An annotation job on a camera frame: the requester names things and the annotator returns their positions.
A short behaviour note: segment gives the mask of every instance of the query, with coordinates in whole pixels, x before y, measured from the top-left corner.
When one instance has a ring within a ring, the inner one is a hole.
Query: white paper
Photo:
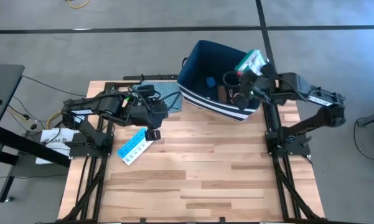
[[[68,129],[68,128],[61,128],[60,134],[56,137],[58,134],[59,128],[53,128],[50,130],[43,130],[42,137],[40,139],[40,142],[49,142],[47,145],[45,145],[48,148],[51,148],[54,151],[57,151],[61,154],[64,154],[66,156],[69,156],[69,150],[70,148],[66,146],[64,143],[72,141],[73,134],[77,133],[78,131]],[[41,158],[36,158],[36,164],[50,164],[51,162],[46,161]]]

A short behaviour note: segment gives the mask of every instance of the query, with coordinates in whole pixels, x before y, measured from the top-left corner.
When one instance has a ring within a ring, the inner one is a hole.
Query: black desk
[[[0,65],[0,100],[2,100],[0,120],[21,81],[24,69],[25,67],[22,65]],[[12,165],[12,169],[16,165],[19,156],[2,152],[3,146],[27,152],[64,167],[70,166],[70,160],[67,156],[0,127],[0,162]],[[6,179],[0,193],[0,202],[5,201],[13,180],[14,178],[11,176]]]

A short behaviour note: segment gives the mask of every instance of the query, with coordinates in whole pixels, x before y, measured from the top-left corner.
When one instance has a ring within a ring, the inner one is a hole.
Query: blue pill organizer
[[[141,128],[124,146],[118,150],[118,155],[122,160],[130,165],[134,162],[153,141],[145,139],[146,128]]]

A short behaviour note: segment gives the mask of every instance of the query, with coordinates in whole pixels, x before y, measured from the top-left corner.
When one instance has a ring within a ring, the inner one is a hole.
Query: wooden table
[[[90,82],[87,96],[95,96],[104,85]],[[284,126],[300,120],[294,102],[280,106],[279,112]],[[96,116],[89,119],[93,125],[98,121]],[[116,126],[99,222],[282,220],[262,108],[237,122],[184,101],[180,113],[163,121],[162,139],[127,166],[116,152],[140,128]],[[72,160],[58,218],[75,204],[84,160]],[[301,156],[290,160],[296,190],[316,214],[324,216],[311,165]],[[94,197],[93,192],[87,217],[92,215]],[[293,217],[289,193],[286,198]]]

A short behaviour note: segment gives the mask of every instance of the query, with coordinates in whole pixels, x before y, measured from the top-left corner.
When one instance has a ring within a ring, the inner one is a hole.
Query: striped fabric bin
[[[219,102],[217,87],[210,88],[206,84],[206,78],[213,77],[217,85],[222,85],[223,74],[234,70],[245,55],[242,51],[221,44],[198,41],[177,79],[184,99],[237,121],[249,117],[259,107],[260,100],[251,100],[249,107],[242,111],[233,104]]]

